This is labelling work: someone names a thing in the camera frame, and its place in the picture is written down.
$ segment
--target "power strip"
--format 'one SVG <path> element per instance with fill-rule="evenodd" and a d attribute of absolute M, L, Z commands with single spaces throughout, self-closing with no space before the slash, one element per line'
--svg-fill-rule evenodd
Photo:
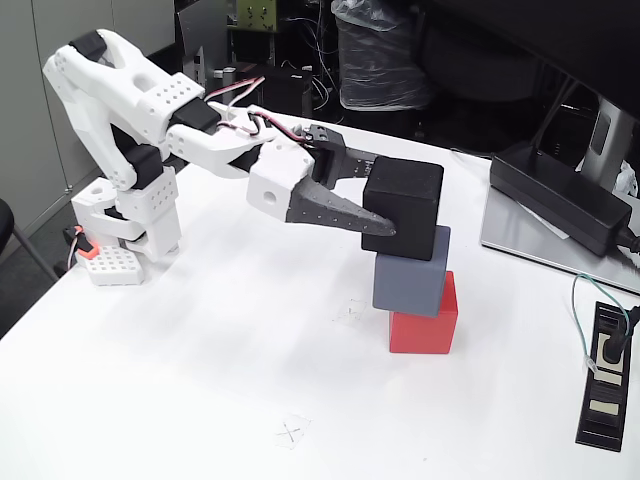
<path fill-rule="evenodd" d="M 631 339 L 618 364 L 604 360 L 602 350 L 605 340 L 616 331 L 620 322 L 625 322 L 625 318 L 618 307 L 596 302 L 591 358 L 596 362 L 598 371 L 595 374 L 591 370 L 588 372 L 576 435 L 576 443 L 614 452 L 622 449 L 629 394 Z"/>

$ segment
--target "robotic arm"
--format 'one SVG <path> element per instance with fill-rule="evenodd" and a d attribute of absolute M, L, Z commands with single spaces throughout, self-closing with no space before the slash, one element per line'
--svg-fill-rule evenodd
<path fill-rule="evenodd" d="M 248 176 L 249 204 L 283 222 L 395 234 L 391 221 L 331 192 L 340 178 L 368 176 L 375 160 L 348 149 L 336 132 L 312 126 L 298 134 L 257 107 L 209 106 L 200 85 L 169 75 L 108 30 L 58 49 L 44 73 L 106 176 L 72 201 L 82 225 L 76 232 L 96 247 L 77 254 L 94 283 L 140 283 L 141 267 L 127 250 L 155 262 L 177 247 L 175 173 L 163 166 L 171 154 L 219 177 Z M 221 112 L 231 114 L 228 122 Z M 117 129 L 135 145 L 121 150 Z"/>

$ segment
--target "black power brick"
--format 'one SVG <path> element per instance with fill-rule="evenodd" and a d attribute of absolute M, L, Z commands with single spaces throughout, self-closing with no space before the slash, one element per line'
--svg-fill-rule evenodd
<path fill-rule="evenodd" d="M 637 240 L 628 228 L 631 206 L 530 145 L 494 156 L 490 182 L 596 255 Z"/>

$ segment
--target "gray cube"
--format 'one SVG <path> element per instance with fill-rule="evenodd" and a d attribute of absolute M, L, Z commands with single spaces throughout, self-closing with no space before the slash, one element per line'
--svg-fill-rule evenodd
<path fill-rule="evenodd" d="M 449 256 L 449 227 L 436 227 L 430 261 L 378 254 L 373 306 L 390 312 L 437 317 L 444 292 Z"/>

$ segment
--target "stacked blocks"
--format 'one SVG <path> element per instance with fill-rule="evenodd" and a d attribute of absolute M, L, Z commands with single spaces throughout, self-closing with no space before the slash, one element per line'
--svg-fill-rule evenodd
<path fill-rule="evenodd" d="M 373 306 L 390 312 L 392 353 L 449 353 L 458 317 L 453 273 L 447 272 L 451 229 L 437 226 L 443 169 L 378 157 L 363 206 L 393 221 L 392 237 L 362 236 L 377 252 Z"/>

